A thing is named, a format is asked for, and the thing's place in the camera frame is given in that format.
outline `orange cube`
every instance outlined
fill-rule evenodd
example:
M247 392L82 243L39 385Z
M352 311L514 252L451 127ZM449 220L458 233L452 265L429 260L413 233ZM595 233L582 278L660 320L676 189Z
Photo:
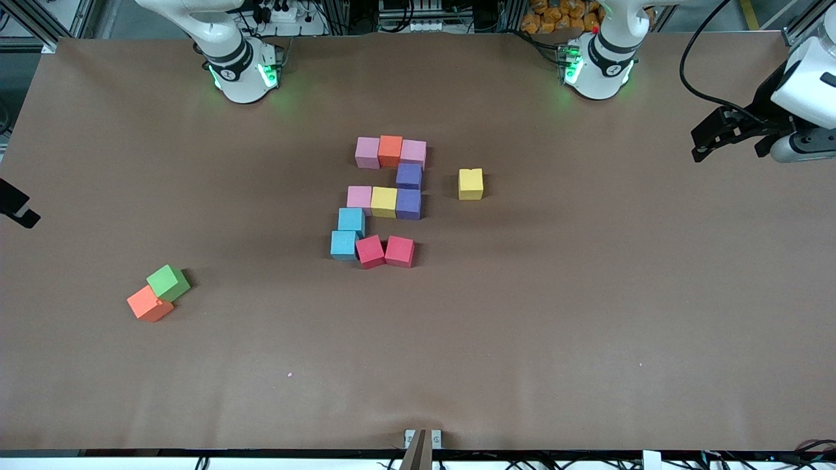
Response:
M147 285L128 298L128 305L137 319L148 322L155 322L174 309L171 302L160 300Z
M400 163L400 148L404 145L404 138L394 135L381 135L377 147L377 159L380 166L397 168Z

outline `cyan cube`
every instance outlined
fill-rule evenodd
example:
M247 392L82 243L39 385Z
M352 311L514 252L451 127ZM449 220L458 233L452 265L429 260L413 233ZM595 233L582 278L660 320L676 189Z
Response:
M395 186L398 189L421 189L421 164L400 163L398 174L395 177Z
M421 219L421 191L417 189L399 189L395 201L395 215L399 219Z
M357 236L365 238L365 214L361 207L343 207L339 209L337 230L357 232Z
M356 261L357 252L354 244L360 240L354 230L334 230L331 232L331 258L337 261Z

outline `wooden block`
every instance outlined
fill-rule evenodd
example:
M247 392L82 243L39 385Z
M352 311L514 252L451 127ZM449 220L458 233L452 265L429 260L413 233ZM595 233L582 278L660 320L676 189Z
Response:
M398 189L421 189L421 165L417 163L398 164L398 173L395 176L395 186Z
M403 137L396 135L381 135L380 145L377 149L380 166L397 167L398 163L400 163L400 148L403 143Z
M399 219L421 219L421 192L417 189L399 189L395 203L395 215Z
M354 160L359 168L380 168L380 160L377 156L380 139L377 137L358 137L357 148L354 150Z
M346 207L360 207L363 214L371 215L371 186L349 186L349 197Z
M166 316L174 309L174 305L167 301L161 300L154 294L154 289L150 285L146 285L136 294L128 298L128 305L134 311L134 316L137 319L147 322L155 322L158 319Z
M396 218L395 205L397 202L398 190L394 187L374 186L371 188L371 215Z
M400 146L401 163L419 163L421 170L426 169L426 142L423 140L407 140Z
M334 230L331 232L331 258L337 261L357 261L354 244L359 237L354 230Z
M356 243L357 255L360 258L360 264L363 269L372 269L375 266L386 264L385 255L383 254L383 243L380 242L380 236L363 238Z
M343 207L339 209L337 230L354 231L358 237L365 237L365 214L359 207Z
M484 189L481 168L459 170L459 200L478 201L482 199Z
M415 254L415 242L409 238L389 237L386 242L386 264L398 268L412 268L412 258Z
M157 269L146 281L157 297L168 302L174 302L191 287L183 272L170 264Z

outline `light blue cube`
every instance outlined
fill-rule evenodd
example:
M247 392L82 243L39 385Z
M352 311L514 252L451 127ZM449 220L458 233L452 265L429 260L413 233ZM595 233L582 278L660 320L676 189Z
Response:
M357 236L365 238L365 214L361 207L343 207L339 209L337 230L341 232L357 232Z
M354 245L360 240L354 230L334 230L331 232L331 258L337 261L356 261L357 252Z

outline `pile of orange objects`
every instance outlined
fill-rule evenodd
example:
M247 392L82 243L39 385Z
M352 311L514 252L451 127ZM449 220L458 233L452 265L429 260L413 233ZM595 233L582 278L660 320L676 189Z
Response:
M528 0L530 9L522 17L520 30L530 34L557 29L580 28L593 31L604 21L606 11L595 0ZM645 10L654 22L652 9Z

